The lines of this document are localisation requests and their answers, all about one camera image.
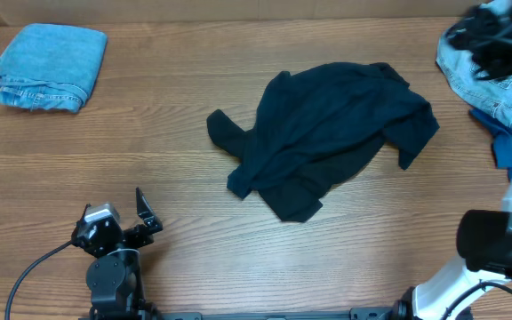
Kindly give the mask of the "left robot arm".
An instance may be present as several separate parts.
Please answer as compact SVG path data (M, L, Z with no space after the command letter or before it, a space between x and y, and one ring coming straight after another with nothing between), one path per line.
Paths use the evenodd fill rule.
M154 243L163 224L140 188L135 190L141 223L120 226L114 205L88 204L71 235L75 247L95 258L86 271L91 291L91 319L159 319L155 303L148 302L141 276L140 248Z

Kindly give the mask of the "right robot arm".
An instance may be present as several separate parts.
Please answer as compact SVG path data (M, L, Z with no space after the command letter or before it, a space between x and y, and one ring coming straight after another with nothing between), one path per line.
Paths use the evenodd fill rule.
M470 54L483 81L512 76L512 1L468 10L441 44ZM469 319L471 304L499 288L512 295L512 180L498 211L469 210L456 234L456 255L427 282L410 288L393 307L349 312L352 319Z

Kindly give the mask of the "navy blue garment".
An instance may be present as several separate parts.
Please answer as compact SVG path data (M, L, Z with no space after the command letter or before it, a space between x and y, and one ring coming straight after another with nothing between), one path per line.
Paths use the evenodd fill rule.
M266 87L228 189L241 198L304 164L381 134L407 169L439 129L431 104L387 63L335 62L278 74Z

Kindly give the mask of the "black t-shirt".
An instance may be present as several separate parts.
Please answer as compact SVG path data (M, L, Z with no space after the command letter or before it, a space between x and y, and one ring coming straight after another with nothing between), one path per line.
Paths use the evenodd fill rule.
M212 143L239 159L252 128L240 128L222 110L212 112L206 120ZM304 164L272 187L257 189L261 198L282 221L305 222L321 207L321 199L332 186L359 173L385 144L381 134L373 135L349 149Z

